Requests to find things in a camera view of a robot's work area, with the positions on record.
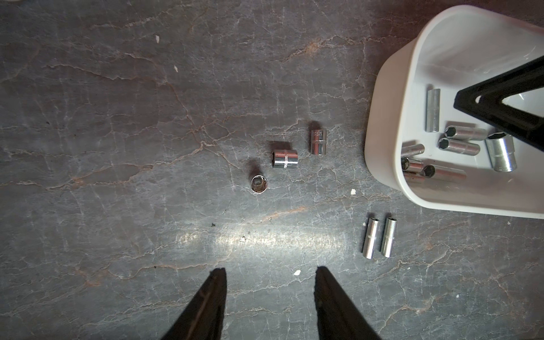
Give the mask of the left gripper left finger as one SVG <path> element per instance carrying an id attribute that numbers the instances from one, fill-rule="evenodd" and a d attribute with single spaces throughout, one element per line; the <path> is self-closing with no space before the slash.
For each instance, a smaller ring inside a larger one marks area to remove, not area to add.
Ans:
<path id="1" fill-rule="evenodd" d="M 213 269 L 162 339 L 221 339 L 227 287 L 226 270 Z"/>

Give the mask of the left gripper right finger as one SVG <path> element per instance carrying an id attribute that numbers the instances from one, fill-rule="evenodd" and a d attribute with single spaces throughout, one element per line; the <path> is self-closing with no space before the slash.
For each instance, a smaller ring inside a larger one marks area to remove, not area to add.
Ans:
<path id="1" fill-rule="evenodd" d="M 314 298 L 319 339 L 381 339 L 325 266 L 316 270 Z"/>

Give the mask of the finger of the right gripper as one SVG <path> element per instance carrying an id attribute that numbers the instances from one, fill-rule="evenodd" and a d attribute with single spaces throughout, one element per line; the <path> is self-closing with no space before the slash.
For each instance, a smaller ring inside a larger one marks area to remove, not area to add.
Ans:
<path id="1" fill-rule="evenodd" d="M 543 151 L 543 117 L 501 103 L 457 101 L 453 107 Z"/>
<path id="2" fill-rule="evenodd" d="M 505 98 L 543 88 L 543 57 L 460 90 L 455 104 L 501 103 Z"/>

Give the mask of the white plastic storage box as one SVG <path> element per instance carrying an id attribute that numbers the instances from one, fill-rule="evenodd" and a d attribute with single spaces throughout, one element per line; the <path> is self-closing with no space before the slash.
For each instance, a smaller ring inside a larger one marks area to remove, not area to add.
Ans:
<path id="1" fill-rule="evenodd" d="M 378 73 L 364 149 L 370 173 L 425 208 L 541 219 L 542 151 L 453 105 L 460 90 L 542 56 L 539 26 L 471 6 L 442 11 Z M 425 131 L 429 89 L 441 90 L 436 133 Z M 477 144 L 480 153 L 440 150 L 443 137 Z M 425 178 L 429 164 L 467 178 Z"/>

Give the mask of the thin chrome deep socket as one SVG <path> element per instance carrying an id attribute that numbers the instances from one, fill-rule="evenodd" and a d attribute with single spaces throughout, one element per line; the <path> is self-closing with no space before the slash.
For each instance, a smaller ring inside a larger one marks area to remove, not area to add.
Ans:
<path id="1" fill-rule="evenodd" d="M 385 229 L 382 237 L 381 254 L 386 258 L 392 256 L 392 245 L 395 240 L 395 232 L 398 221 L 394 218 L 387 218 L 385 221 Z"/>
<path id="2" fill-rule="evenodd" d="M 375 246 L 375 241 L 377 238 L 379 227 L 379 220 L 376 218 L 369 218 L 368 225 L 365 232 L 364 245 L 362 248 L 362 254 L 366 259 L 373 258 L 373 251 Z"/>

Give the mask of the round chrome socket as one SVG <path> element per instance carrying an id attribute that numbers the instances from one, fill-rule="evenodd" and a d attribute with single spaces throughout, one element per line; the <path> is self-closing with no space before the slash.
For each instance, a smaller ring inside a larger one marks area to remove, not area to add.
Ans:
<path id="1" fill-rule="evenodd" d="M 262 194 L 268 188 L 268 180 L 262 174 L 257 174 L 250 181 L 251 190 L 255 194 Z"/>

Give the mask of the wide chrome socket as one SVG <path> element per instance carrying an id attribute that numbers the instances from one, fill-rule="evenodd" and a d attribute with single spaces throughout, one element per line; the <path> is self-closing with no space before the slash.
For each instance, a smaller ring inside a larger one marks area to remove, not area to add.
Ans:
<path id="1" fill-rule="evenodd" d="M 274 150 L 272 165 L 278 169 L 296 168 L 298 166 L 298 152 L 296 150 Z"/>

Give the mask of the short chrome socket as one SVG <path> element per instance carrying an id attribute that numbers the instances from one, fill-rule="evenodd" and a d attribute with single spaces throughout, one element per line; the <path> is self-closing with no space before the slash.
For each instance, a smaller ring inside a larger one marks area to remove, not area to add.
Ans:
<path id="1" fill-rule="evenodd" d="M 327 152 L 327 131 L 314 129 L 310 133 L 310 153 L 313 155 L 326 155 Z"/>

